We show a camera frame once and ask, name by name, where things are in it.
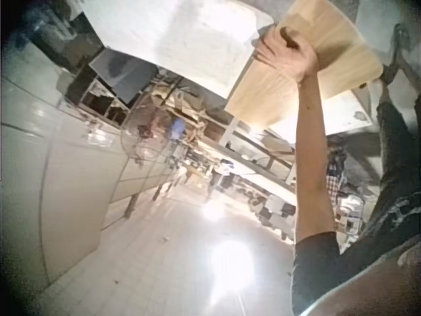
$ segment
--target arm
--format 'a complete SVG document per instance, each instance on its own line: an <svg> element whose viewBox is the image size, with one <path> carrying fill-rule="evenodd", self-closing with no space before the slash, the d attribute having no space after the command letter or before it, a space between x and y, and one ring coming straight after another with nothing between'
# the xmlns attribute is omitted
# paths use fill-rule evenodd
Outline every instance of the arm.
<svg viewBox="0 0 421 316"><path fill-rule="evenodd" d="M334 213L326 188L327 143L317 55L298 32L272 27L259 41L255 58L298 85L295 243L323 232L334 232Z"/></svg>
<svg viewBox="0 0 421 316"><path fill-rule="evenodd" d="M255 58L297 83L297 218L292 278L294 314L336 285L332 274L339 247L326 188L327 143L318 87L318 59L293 30L271 28L257 45Z"/></svg>
<svg viewBox="0 0 421 316"><path fill-rule="evenodd" d="M317 74L298 87L297 218L295 242L335 231L335 219L326 188L327 143Z"/></svg>

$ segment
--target white wall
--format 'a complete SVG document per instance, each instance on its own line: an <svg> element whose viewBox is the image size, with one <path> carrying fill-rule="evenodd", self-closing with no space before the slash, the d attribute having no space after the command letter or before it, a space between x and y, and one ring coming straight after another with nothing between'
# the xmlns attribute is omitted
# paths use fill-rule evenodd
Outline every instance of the white wall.
<svg viewBox="0 0 421 316"><path fill-rule="evenodd" d="M2 273L30 298L97 247L112 201L175 171L165 157L128 161L112 126L101 128L106 147L90 142L56 90L63 70L32 44L2 57Z"/></svg>

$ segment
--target workshop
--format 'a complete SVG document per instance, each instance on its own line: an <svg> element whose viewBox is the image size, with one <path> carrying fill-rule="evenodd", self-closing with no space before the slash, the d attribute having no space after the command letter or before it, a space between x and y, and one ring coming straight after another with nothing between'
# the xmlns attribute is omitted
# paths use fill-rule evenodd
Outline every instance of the workshop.
<svg viewBox="0 0 421 316"><path fill-rule="evenodd" d="M417 1L17 2L7 315L418 315Z"/></svg>

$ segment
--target forearm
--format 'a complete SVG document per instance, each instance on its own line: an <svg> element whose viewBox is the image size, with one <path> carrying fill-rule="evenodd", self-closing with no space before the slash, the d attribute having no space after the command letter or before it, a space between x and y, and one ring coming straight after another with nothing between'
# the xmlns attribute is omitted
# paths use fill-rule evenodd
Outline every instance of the forearm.
<svg viewBox="0 0 421 316"><path fill-rule="evenodd" d="M295 242L334 231L326 188L327 141L317 75L299 85L297 122L297 218Z"/></svg>
<svg viewBox="0 0 421 316"><path fill-rule="evenodd" d="M298 90L297 181L302 189L325 188L327 141L317 76L304 80Z"/></svg>

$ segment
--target bright light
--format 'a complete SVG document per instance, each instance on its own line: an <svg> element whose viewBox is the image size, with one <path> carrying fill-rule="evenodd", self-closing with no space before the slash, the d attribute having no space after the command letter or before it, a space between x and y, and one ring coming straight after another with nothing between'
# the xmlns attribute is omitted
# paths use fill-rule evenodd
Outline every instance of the bright light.
<svg viewBox="0 0 421 316"><path fill-rule="evenodd" d="M225 216L224 204L215 199L210 200L203 206L203 216L208 221L216 222Z"/></svg>
<svg viewBox="0 0 421 316"><path fill-rule="evenodd" d="M238 292L254 277L253 256L241 242L229 241L219 245L212 254L216 282L211 298L215 304L224 294Z"/></svg>

